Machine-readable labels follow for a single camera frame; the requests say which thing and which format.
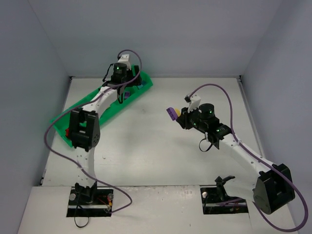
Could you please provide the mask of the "yellow rounded lego brick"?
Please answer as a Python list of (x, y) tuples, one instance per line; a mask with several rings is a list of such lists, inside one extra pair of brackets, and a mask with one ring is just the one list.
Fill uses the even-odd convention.
[(175, 112), (176, 112), (178, 117), (181, 115), (181, 112), (178, 109), (175, 109)]

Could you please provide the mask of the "purple rounded lego brick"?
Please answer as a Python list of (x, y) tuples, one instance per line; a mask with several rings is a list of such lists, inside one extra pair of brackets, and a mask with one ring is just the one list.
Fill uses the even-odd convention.
[(175, 121), (178, 118), (178, 115), (173, 107), (169, 107), (166, 109), (168, 115), (172, 119), (172, 121)]

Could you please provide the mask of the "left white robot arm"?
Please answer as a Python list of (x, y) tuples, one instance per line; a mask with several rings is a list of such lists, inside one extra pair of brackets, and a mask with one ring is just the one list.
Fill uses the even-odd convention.
[(100, 117), (112, 103), (124, 101), (123, 96), (127, 86), (139, 86), (141, 83), (138, 65), (128, 68), (125, 63), (117, 62), (113, 64), (111, 79), (103, 83), (94, 98), (70, 112), (66, 136), (71, 140), (75, 149), (82, 148), (86, 152), (85, 161), (78, 159), (77, 163), (81, 166), (81, 170), (87, 173), (89, 186), (96, 179), (94, 154), (95, 147), (100, 140)]

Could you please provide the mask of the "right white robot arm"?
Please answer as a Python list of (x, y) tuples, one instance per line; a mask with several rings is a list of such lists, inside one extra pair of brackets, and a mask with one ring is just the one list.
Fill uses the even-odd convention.
[(204, 140), (211, 147), (230, 156), (249, 173), (248, 179), (239, 179), (234, 175), (215, 179), (222, 203), (233, 198), (249, 200), (270, 215), (294, 200), (295, 191), (289, 184), (292, 181), (289, 168), (285, 164), (276, 165), (243, 146), (235, 138), (232, 129), (215, 116), (212, 104), (201, 104), (192, 111), (184, 107), (176, 121), (182, 129), (195, 129), (204, 134)]

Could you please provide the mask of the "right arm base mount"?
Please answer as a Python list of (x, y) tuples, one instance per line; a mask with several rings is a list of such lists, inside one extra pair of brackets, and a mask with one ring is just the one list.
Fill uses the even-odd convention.
[(246, 200), (228, 196), (224, 185), (234, 176), (217, 177), (214, 186), (201, 186), (201, 203), (204, 215), (234, 215), (249, 212)]

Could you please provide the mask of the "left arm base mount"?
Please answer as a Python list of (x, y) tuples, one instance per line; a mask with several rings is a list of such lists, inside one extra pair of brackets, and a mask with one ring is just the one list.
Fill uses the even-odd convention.
[(114, 190), (97, 188), (85, 195), (76, 189), (70, 191), (66, 216), (74, 219), (77, 228), (86, 227), (91, 218), (111, 217)]

